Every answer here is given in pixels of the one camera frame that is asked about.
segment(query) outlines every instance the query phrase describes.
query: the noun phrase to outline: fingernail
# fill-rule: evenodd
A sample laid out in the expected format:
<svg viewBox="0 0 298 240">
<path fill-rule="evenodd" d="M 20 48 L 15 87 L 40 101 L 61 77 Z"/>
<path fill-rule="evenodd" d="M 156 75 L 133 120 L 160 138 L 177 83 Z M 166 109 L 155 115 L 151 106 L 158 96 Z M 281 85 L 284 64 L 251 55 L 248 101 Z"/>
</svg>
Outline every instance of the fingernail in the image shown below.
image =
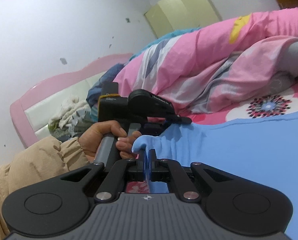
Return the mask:
<svg viewBox="0 0 298 240">
<path fill-rule="evenodd" d="M 119 137 L 118 138 L 118 141 L 121 141 L 121 142 L 127 142 L 128 138 L 126 137 Z"/>
<path fill-rule="evenodd" d="M 121 133 L 122 133 L 124 136 L 127 136 L 127 133 L 126 133 L 126 131 L 125 131 L 123 128 L 120 128 L 120 131 L 121 131 Z"/>
<path fill-rule="evenodd" d="M 117 147 L 125 147 L 125 146 L 127 146 L 127 144 L 124 142 L 118 141 L 118 142 L 116 142 L 116 146 Z"/>
</svg>

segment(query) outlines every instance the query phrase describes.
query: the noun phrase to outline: logo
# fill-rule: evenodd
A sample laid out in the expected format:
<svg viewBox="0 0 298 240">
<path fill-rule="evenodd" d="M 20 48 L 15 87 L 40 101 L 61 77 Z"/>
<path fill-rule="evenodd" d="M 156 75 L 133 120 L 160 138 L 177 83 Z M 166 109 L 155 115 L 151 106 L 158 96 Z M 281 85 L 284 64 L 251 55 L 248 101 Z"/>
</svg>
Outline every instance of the logo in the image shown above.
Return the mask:
<svg viewBox="0 0 298 240">
<path fill-rule="evenodd" d="M 152 97 L 153 97 L 154 99 L 159 100 L 160 102 L 163 102 L 163 103 L 169 105 L 169 103 L 168 103 L 167 101 L 163 100 L 162 98 L 155 97 L 154 95 L 152 95 Z"/>
<path fill-rule="evenodd" d="M 152 198 L 153 198 L 153 197 L 151 197 L 150 195 L 147 195 L 147 196 L 144 196 L 144 197 L 143 197 L 143 199 L 146 200 L 146 201 L 148 201 L 148 200 L 150 200 L 150 199 L 152 199 Z"/>
</svg>

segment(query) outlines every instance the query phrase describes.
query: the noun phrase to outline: blue blanket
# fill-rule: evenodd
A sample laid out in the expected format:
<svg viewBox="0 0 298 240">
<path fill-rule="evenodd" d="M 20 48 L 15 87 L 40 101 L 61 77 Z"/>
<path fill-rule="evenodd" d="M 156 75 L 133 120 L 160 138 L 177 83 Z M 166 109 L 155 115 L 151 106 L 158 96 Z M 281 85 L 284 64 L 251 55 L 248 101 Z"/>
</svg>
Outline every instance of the blue blanket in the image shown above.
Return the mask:
<svg viewBox="0 0 298 240">
<path fill-rule="evenodd" d="M 133 152 L 154 148 L 157 158 L 182 166 L 202 162 L 283 192 L 293 216 L 286 234 L 298 240 L 298 112 L 261 119 L 237 119 L 218 125 L 171 125 L 161 136 L 141 136 Z M 152 193 L 168 192 L 150 182 Z"/>
<path fill-rule="evenodd" d="M 129 59 L 129 61 L 133 60 L 135 57 L 138 57 L 141 53 L 143 53 L 145 50 L 149 49 L 152 45 L 158 44 L 163 40 L 170 40 L 171 38 L 183 35 L 185 33 L 191 33 L 194 32 L 196 30 L 199 30 L 201 28 L 194 28 L 194 29 L 185 29 L 185 30 L 175 30 L 172 33 L 168 33 L 166 35 L 163 35 L 162 37 L 160 37 L 159 39 L 156 39 L 155 41 L 149 43 L 145 48 L 143 48 L 140 52 L 132 55 L 132 57 Z"/>
</svg>

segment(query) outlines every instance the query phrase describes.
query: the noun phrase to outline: wall stain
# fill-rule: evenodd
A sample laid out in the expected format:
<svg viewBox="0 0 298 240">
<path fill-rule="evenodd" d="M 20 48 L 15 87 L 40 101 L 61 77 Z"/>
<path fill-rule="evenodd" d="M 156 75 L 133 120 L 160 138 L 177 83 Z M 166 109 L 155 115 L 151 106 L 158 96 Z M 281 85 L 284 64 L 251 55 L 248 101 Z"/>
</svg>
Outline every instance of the wall stain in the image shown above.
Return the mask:
<svg viewBox="0 0 298 240">
<path fill-rule="evenodd" d="M 62 63 L 62 65 L 66 65 L 67 64 L 67 60 L 64 57 L 60 58 L 60 61 Z"/>
</svg>

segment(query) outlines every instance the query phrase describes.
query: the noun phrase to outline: floral pattern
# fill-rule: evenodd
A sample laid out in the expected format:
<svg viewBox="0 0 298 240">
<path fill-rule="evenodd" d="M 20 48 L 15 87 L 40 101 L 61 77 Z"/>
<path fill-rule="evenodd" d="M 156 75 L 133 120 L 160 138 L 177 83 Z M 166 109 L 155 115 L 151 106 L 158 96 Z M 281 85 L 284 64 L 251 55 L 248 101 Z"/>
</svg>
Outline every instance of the floral pattern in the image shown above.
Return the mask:
<svg viewBox="0 0 298 240">
<path fill-rule="evenodd" d="M 280 95 L 255 98 L 246 111 L 252 118 L 283 115 L 291 109 L 289 106 L 291 102 L 290 99 L 285 99 Z"/>
<path fill-rule="evenodd" d="M 127 193 L 140 193 L 140 194 L 146 194 L 149 192 L 149 186 L 147 181 L 144 182 L 129 182 L 127 184 L 126 188 Z"/>
<path fill-rule="evenodd" d="M 241 102 L 226 115 L 226 121 L 237 118 L 260 118 L 290 114 L 298 111 L 298 98 L 292 88 L 271 96 Z"/>
</svg>

